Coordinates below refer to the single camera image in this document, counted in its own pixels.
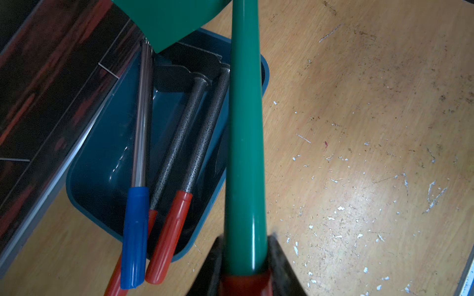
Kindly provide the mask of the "grey hoe red grip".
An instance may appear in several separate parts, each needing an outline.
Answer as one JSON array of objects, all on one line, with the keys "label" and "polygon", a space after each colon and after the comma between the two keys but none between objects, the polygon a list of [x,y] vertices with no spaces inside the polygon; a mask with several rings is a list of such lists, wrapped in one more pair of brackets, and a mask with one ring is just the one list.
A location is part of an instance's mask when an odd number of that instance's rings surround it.
[{"label": "grey hoe red grip", "polygon": [[[177,93],[190,91],[184,111],[174,131],[173,138],[167,147],[160,169],[149,187],[149,219],[148,238],[153,230],[158,211],[157,204],[168,182],[172,167],[186,139],[190,125],[199,108],[202,96],[209,84],[209,79],[201,70],[195,70],[186,65],[159,65],[156,67],[158,75],[153,86],[163,93]],[[128,290],[120,287],[122,254],[118,259],[114,272],[109,280],[105,294],[107,296],[124,296]]]},{"label": "grey hoe red grip", "polygon": [[212,52],[184,43],[175,43],[164,49],[161,55],[171,61],[169,65],[186,65],[203,71],[209,79],[207,88],[211,87],[214,80],[217,81],[217,86],[201,123],[181,184],[175,193],[158,241],[154,244],[154,252],[145,275],[146,282],[150,284],[160,284],[166,277],[230,81],[230,66],[222,63],[221,56]]}]

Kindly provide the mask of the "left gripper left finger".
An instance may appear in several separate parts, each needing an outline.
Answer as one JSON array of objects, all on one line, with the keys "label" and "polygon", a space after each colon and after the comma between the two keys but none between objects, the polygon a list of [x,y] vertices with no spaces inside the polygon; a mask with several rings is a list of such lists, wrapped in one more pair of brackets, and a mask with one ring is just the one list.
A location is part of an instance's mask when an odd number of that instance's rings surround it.
[{"label": "left gripper left finger", "polygon": [[187,296],[223,296],[223,235],[216,238]]}]

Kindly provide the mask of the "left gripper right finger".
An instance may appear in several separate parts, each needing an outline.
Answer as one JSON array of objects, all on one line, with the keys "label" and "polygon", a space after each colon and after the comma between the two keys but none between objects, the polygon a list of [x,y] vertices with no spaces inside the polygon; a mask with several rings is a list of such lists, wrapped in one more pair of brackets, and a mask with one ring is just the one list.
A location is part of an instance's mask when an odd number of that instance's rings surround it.
[{"label": "left gripper right finger", "polygon": [[274,235],[268,236],[267,262],[272,274],[271,284],[274,296],[306,296],[296,273]]}]

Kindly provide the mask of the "green handle red tip hoe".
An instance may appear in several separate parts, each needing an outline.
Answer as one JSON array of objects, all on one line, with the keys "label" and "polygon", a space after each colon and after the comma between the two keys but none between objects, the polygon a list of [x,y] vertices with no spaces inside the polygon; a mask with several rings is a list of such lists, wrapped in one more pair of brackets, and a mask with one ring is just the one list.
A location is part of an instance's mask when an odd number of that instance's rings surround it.
[{"label": "green handle red tip hoe", "polygon": [[[117,1],[156,51],[213,19],[218,1]],[[267,263],[264,133],[257,1],[234,1],[230,64],[229,153],[225,197],[222,296],[270,296]],[[177,192],[152,259],[144,262],[144,200],[130,201],[126,224],[139,240],[123,238],[122,287],[164,281],[191,203],[186,189]]]}]

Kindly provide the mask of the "chrome hoe blue grip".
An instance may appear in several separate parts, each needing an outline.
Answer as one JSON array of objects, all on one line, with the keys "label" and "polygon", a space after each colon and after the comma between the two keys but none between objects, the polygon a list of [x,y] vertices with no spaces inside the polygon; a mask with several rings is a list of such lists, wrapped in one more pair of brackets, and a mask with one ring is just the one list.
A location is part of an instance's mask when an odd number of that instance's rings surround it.
[{"label": "chrome hoe blue grip", "polygon": [[149,219],[149,137],[153,104],[153,48],[141,42],[137,120],[133,145],[132,184],[128,190],[122,242],[120,287],[135,289],[144,282]]}]

